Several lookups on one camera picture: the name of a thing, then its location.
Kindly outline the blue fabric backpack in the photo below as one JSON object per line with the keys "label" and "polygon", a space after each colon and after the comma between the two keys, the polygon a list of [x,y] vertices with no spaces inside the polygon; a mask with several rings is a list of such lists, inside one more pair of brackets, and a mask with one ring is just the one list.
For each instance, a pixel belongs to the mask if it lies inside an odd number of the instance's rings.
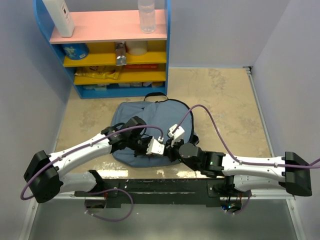
{"label": "blue fabric backpack", "polygon": [[[189,106],[177,99],[168,98],[162,101],[147,100],[121,103],[112,118],[111,125],[126,123],[130,118],[138,116],[146,125],[157,126],[163,131],[178,124]],[[167,156],[134,156],[130,148],[115,151],[112,156],[119,162],[134,168],[163,167],[179,164],[179,160],[171,161]]]}

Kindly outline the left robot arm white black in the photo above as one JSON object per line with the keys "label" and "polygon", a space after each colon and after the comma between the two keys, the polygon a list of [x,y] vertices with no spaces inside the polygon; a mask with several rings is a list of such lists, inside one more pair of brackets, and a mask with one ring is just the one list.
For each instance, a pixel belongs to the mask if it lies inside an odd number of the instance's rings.
{"label": "left robot arm white black", "polygon": [[141,141],[149,128],[140,117],[131,117],[126,123],[108,126],[100,133],[71,148],[46,153],[41,150],[32,157],[23,178],[26,186],[20,198],[28,200],[26,190],[30,189],[31,198],[42,204],[60,193],[82,191],[99,196],[104,190],[104,181],[96,170],[72,173],[75,168],[98,157],[130,148],[137,153],[147,153],[148,144]]}

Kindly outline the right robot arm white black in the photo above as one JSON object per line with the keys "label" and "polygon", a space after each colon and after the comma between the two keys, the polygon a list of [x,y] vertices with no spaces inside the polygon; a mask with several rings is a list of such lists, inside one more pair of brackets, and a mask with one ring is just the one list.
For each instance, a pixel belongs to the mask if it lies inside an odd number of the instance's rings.
{"label": "right robot arm white black", "polygon": [[225,177],[218,191],[233,197],[253,189],[284,189],[287,193],[312,196],[310,165],[294,152],[280,157],[242,157],[206,151],[191,142],[167,140],[164,154],[209,178]]}

